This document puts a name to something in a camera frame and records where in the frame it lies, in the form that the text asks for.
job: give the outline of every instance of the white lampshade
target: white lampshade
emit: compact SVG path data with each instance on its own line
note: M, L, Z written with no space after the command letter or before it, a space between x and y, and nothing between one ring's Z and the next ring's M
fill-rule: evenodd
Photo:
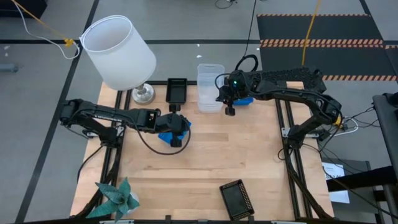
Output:
M124 16L95 22L80 40L105 84L114 90L140 86L156 68L154 53Z

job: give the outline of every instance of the black tray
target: black tray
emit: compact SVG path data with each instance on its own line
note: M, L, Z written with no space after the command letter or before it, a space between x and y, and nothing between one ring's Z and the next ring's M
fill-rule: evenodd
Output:
M254 214L253 206L242 180L222 185L220 190L231 220L240 220Z
M187 100L187 84L186 78L167 79L166 102L183 105Z

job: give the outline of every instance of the silver lamp base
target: silver lamp base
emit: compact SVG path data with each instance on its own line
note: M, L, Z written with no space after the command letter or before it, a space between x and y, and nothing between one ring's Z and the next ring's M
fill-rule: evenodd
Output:
M142 84L132 90L132 98L138 105L148 105L155 99L155 90L150 84Z

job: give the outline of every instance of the wooden tabletop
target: wooden tabletop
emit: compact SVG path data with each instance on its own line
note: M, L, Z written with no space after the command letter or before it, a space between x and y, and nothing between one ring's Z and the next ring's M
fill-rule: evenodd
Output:
M288 85L302 87L301 83ZM132 100L130 108L159 108L163 114L168 113L166 86L154 88L153 103L139 106ZM237 106L236 116L231 117L226 116L224 110L216 114L200 113L196 86L188 86L187 94L180 113L192 123L192 138L180 154L155 154L145 147L135 130L127 129L118 185L127 177L141 206L123 218L155 220L171 215L173 220L229 220L219 186L242 179L255 210L255 220L294 220L285 163L277 158L282 141L275 101ZM103 84L98 104L113 107L115 99L116 91ZM303 104L292 103L292 111L297 124L310 117ZM156 134L144 134L144 139L158 151L175 150ZM305 143L317 147L313 139L306 139ZM90 140L85 158L99 144L98 139ZM71 215L78 213L96 192L95 182L100 179L104 152L92 158L82 170ZM325 211L333 215L319 154L304 146L301 156L309 191ZM302 202L300 206L304 217Z

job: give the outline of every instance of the artificial plant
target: artificial plant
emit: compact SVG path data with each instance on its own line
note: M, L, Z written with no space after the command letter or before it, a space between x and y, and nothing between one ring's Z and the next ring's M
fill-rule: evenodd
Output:
M131 187L127 178L125 178L119 186L119 189L108 184L95 183L99 190L108 201L96 207L87 218L101 217L116 212L115 223L119 221L123 215L127 215L127 211L135 209L139 206L139 202L134 199L131 194Z

